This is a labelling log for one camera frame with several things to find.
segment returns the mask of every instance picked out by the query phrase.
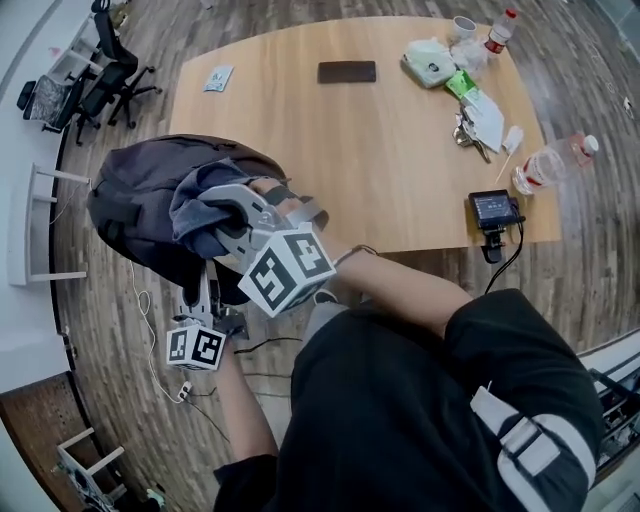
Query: cotton swab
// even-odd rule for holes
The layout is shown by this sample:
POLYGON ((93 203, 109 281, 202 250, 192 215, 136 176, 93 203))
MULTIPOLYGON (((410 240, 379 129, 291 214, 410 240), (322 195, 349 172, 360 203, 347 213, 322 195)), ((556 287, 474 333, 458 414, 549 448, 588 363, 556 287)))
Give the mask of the cotton swab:
POLYGON ((498 183, 498 181, 502 177, 502 173, 507 168, 507 164, 511 159, 511 155, 513 155, 516 152, 516 149, 520 147, 520 144, 522 143, 523 138, 524 138, 524 132, 522 131, 522 128, 520 128, 519 126, 512 126, 511 128, 509 128, 509 133, 507 133, 507 138, 504 139, 504 142, 502 143, 502 145, 504 146, 504 149, 507 151, 508 156, 494 184, 498 183))

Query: black t-shirt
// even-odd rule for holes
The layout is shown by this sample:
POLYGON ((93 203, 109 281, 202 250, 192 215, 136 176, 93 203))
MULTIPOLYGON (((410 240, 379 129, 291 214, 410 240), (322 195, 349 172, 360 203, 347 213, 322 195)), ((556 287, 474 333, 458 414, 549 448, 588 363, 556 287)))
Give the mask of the black t-shirt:
POLYGON ((489 384, 529 417, 562 416, 597 456, 602 410, 593 383, 520 292, 462 307, 444 341, 348 311, 296 359, 279 457, 218 469, 214 510, 522 510, 497 472, 497 439, 469 406, 489 384))

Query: black wristband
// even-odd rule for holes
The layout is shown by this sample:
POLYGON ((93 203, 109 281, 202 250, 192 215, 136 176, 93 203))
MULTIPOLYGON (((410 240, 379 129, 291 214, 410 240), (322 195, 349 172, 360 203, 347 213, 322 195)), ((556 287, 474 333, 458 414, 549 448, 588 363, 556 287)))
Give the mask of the black wristband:
POLYGON ((369 254, 373 254, 375 256, 378 255, 378 251, 376 251, 375 249, 369 247, 368 245, 360 244, 360 245, 356 245, 353 249, 349 249, 347 252, 345 252, 344 254, 342 254, 341 256, 336 258, 335 260, 333 260, 333 266, 337 267, 344 260, 350 258, 355 253, 360 252, 360 251, 365 251, 365 252, 368 252, 369 254))

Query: forearm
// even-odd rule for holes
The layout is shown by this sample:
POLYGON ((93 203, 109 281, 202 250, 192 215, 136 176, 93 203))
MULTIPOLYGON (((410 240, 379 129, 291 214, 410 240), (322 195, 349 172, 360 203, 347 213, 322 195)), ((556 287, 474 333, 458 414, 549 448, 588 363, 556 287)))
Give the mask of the forearm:
MULTIPOLYGON (((349 249, 326 235, 320 237, 332 259, 349 249)), ((342 282, 368 295, 389 313, 442 337, 453 313, 472 300, 450 281, 364 251, 344 260, 337 270, 342 282)))
POLYGON ((236 460, 278 455, 267 418, 247 384, 233 344, 227 343, 215 379, 233 455, 236 460))

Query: black backpack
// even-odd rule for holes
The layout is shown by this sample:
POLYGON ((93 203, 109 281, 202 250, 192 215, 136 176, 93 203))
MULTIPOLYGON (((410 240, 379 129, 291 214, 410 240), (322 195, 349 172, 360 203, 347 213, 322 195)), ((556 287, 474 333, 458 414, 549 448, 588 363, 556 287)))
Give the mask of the black backpack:
MULTIPOLYGON (((107 155, 87 208, 100 238, 134 263, 197 292, 204 260, 173 241, 169 206, 178 184, 194 169, 230 158, 249 176, 285 179, 272 159, 237 142, 171 135, 116 149, 107 155)), ((222 302, 243 304, 240 274, 216 262, 222 302)))

